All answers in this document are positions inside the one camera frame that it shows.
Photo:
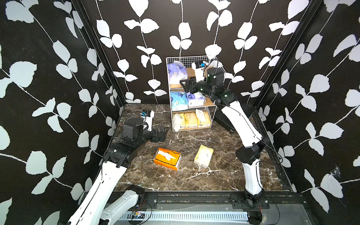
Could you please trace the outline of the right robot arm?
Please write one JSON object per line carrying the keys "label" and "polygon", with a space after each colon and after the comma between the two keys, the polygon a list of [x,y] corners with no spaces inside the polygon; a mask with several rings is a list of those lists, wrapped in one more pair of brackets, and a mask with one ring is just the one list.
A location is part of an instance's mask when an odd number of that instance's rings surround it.
{"label": "right robot arm", "polygon": [[225,87],[224,72],[218,68],[207,69],[205,79],[181,80],[180,85],[185,92],[199,92],[209,97],[239,134],[243,146],[236,150],[235,154],[244,169],[245,204],[249,208],[257,207],[264,194],[259,169],[260,155],[271,143],[270,139],[263,137],[250,122],[238,98],[231,89]]}

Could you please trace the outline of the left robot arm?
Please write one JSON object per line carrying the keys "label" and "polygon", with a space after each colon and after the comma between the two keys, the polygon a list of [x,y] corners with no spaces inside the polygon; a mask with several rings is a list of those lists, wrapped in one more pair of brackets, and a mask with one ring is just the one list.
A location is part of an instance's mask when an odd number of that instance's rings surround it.
{"label": "left robot arm", "polygon": [[124,194],[107,206],[115,186],[125,174],[138,151],[148,142],[164,142],[169,127],[152,128],[152,117],[127,119],[121,140],[109,145],[98,176],[69,225],[113,225],[129,209],[145,203],[144,188],[130,185]]}

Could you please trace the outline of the orange tissue box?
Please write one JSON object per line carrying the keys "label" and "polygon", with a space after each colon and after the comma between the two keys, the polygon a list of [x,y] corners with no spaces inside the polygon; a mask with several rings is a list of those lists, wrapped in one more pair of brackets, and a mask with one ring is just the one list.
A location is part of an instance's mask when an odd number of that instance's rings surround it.
{"label": "orange tissue box", "polygon": [[182,154],[173,150],[158,148],[154,163],[175,171],[179,170]]}

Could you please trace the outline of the pale yellow tissue pack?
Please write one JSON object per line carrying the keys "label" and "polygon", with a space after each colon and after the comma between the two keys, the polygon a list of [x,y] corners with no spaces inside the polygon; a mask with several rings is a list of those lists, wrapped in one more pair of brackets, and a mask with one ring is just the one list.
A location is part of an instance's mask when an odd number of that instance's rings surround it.
{"label": "pale yellow tissue pack", "polygon": [[194,163],[203,168],[208,168],[214,149],[205,145],[200,145],[199,150],[194,158]]}

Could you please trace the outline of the purple white tissue pack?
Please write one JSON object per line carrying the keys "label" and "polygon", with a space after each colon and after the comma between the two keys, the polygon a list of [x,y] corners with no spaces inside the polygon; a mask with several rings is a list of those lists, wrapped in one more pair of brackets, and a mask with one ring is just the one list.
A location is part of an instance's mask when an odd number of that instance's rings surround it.
{"label": "purple white tissue pack", "polygon": [[188,107],[201,107],[205,104],[205,96],[199,92],[195,94],[186,93]]}

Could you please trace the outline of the light blue tissue pack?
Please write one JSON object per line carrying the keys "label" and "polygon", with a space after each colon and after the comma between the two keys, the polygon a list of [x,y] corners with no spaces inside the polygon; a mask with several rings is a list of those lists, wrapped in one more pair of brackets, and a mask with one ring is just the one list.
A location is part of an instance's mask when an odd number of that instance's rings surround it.
{"label": "light blue tissue pack", "polygon": [[182,111],[188,109],[188,100],[184,91],[171,91],[170,99],[173,111]]}

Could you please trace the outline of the purple tissue pack top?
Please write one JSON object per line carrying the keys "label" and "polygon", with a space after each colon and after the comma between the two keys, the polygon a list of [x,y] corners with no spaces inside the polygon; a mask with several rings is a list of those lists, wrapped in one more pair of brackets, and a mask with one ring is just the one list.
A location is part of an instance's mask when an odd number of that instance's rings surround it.
{"label": "purple tissue pack top", "polygon": [[170,85],[180,84],[181,80],[188,79],[188,73],[183,63],[175,61],[167,65]]}

